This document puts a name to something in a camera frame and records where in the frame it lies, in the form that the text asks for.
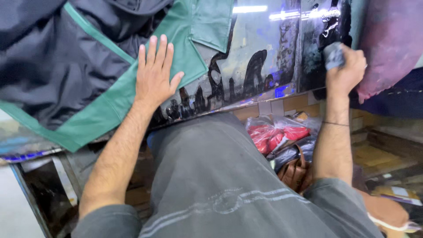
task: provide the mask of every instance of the brown leather bag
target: brown leather bag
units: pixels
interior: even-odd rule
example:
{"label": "brown leather bag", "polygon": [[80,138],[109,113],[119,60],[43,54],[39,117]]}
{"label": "brown leather bag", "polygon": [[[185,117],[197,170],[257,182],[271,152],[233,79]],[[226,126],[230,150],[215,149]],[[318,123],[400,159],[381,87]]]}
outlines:
{"label": "brown leather bag", "polygon": [[290,189],[302,193],[312,182],[311,163],[305,161],[302,149],[294,144],[300,154],[300,158],[291,160],[284,164],[277,176]]}

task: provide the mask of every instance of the purple fabric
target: purple fabric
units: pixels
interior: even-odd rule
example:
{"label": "purple fabric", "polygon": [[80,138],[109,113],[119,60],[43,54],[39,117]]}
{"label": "purple fabric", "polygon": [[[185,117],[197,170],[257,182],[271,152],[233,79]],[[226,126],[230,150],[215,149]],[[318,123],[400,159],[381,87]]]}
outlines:
{"label": "purple fabric", "polygon": [[368,67],[357,92],[360,103],[392,87],[423,53],[423,1],[369,1],[361,49]]}

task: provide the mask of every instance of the gray shirt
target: gray shirt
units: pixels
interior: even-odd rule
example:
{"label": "gray shirt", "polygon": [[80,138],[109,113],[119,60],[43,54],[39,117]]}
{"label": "gray shirt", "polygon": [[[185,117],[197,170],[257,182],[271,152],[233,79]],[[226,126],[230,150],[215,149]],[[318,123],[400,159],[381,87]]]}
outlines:
{"label": "gray shirt", "polygon": [[111,205],[81,220],[73,238],[383,237],[345,182],[318,180],[304,197],[287,188],[231,114],[163,129],[152,153],[147,223],[133,207]]}

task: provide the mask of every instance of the bracelet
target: bracelet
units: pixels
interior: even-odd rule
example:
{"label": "bracelet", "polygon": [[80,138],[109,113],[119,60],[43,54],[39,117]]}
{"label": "bracelet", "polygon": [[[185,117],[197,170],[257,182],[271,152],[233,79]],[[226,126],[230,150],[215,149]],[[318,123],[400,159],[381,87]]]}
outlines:
{"label": "bracelet", "polygon": [[339,123],[334,123],[334,122],[326,122],[326,121],[322,121],[322,123],[332,124],[332,125],[338,125],[338,126],[345,126],[345,127],[349,127],[349,125],[339,124]]}

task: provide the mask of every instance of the hand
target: hand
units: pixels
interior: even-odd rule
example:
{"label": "hand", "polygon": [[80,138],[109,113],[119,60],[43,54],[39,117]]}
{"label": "hand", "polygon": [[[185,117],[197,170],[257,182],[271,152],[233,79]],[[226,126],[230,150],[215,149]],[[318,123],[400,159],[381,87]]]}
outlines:
{"label": "hand", "polygon": [[330,69],[326,74],[328,97],[348,98],[350,91],[363,79],[366,58],[362,50],[352,50],[341,44],[345,65]]}
{"label": "hand", "polygon": [[177,73],[169,83],[170,66],[173,59],[173,44],[167,44],[165,35],[160,36],[159,50],[156,55],[157,37],[150,37],[146,61],[146,47],[140,45],[138,53],[138,72],[134,104],[141,104],[156,110],[160,104],[175,94],[184,72]]}

